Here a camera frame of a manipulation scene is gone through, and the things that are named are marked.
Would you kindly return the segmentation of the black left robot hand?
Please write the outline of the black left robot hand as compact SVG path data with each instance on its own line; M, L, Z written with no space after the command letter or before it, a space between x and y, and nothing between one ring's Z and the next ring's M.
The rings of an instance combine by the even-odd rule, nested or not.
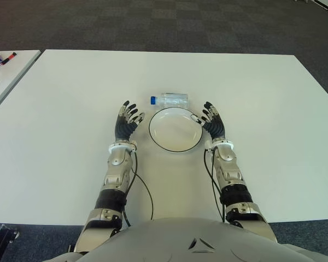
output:
M145 113L137 113L137 105L130 104L127 100L121 106L116 123L115 123L115 140L126 140L129 141L132 133L137 129L139 124L144 120Z

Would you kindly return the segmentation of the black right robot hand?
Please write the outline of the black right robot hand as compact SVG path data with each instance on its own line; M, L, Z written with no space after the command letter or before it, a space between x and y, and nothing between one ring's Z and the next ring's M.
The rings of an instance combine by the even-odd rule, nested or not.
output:
M210 102L205 102L202 112L203 116L198 117L192 114L191 119L207 131L212 140L225 138L225 126L215 106Z

